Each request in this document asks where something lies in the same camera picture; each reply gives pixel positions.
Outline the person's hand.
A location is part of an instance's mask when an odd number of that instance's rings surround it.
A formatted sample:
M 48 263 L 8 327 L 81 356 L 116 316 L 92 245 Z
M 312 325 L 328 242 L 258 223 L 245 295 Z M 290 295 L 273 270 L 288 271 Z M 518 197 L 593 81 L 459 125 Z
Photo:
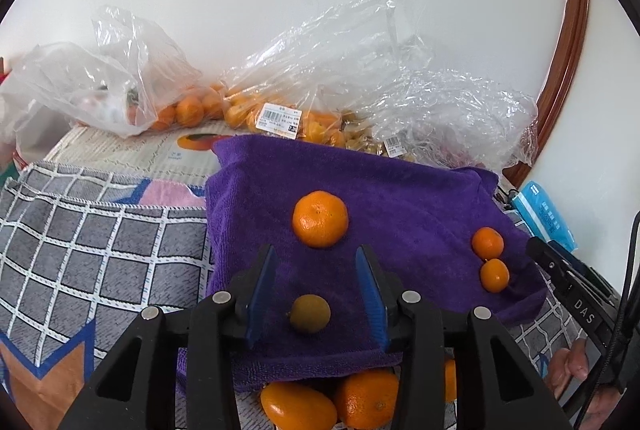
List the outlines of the person's hand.
M 553 392 L 555 398 L 559 398 L 570 380 L 584 381 L 589 372 L 589 362 L 586 353 L 584 338 L 578 338 L 570 349 L 562 348 L 553 354 L 548 367 L 548 375 L 544 383 Z M 581 429 L 597 430 L 610 416 L 622 395 L 612 387 L 602 387 L 594 395 Z

